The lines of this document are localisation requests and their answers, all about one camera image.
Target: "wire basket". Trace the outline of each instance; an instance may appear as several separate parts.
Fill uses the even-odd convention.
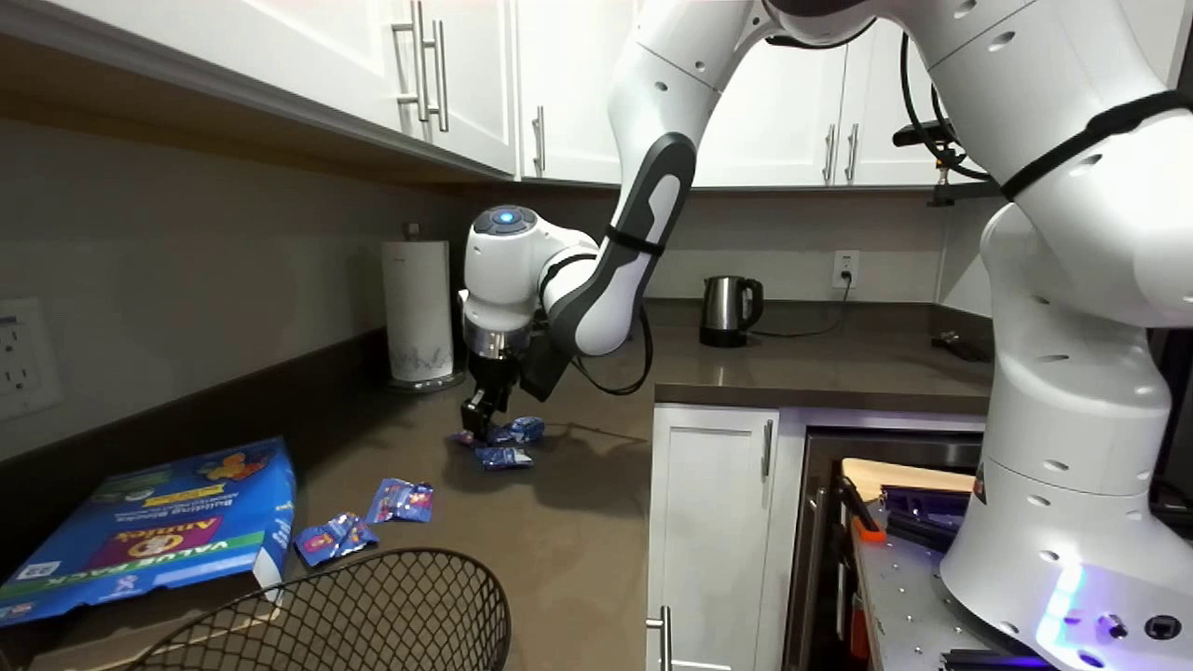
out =
[[[489,566],[444,547],[400,547],[245,592],[130,666],[501,671],[507,650],[510,609]]]

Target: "wall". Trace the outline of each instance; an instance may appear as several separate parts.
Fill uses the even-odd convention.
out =
[[[0,299],[43,299],[65,402],[0,458],[381,326],[378,244],[446,203],[188,149],[0,123]]]
[[[695,207],[676,225],[664,261],[650,282],[651,299],[700,299],[706,277],[757,277],[768,299],[825,304],[834,251],[859,251],[859,304],[939,304],[953,290],[982,230],[1001,203],[957,203],[946,208],[902,197],[899,207],[852,207],[832,197],[789,208]],[[609,213],[581,213],[571,225],[602,230]]]

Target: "box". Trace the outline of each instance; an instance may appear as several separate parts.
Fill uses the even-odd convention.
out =
[[[282,441],[110,476],[0,586],[0,627],[231,576],[280,586],[294,522]]]

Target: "countertop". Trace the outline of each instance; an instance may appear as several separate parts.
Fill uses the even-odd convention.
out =
[[[815,337],[735,352],[699,345],[699,304],[658,304],[650,316],[658,362],[638,397],[602,397],[577,372],[564,376],[552,402],[514,397],[510,414],[548,423],[525,473],[489,473],[453,443],[469,379],[428,397],[368,388],[328,398],[282,432],[300,471],[300,525],[364,511],[381,476],[428,480],[436,520],[381,525],[381,547],[441,546],[491,566],[514,617],[510,671],[642,666],[651,402],[986,414],[988,364],[927,346],[924,305],[853,305],[843,316],[834,305],[768,305],[761,331]],[[622,383],[638,364],[642,337],[588,368]],[[118,622],[116,609],[143,603],[113,603],[71,639]]]

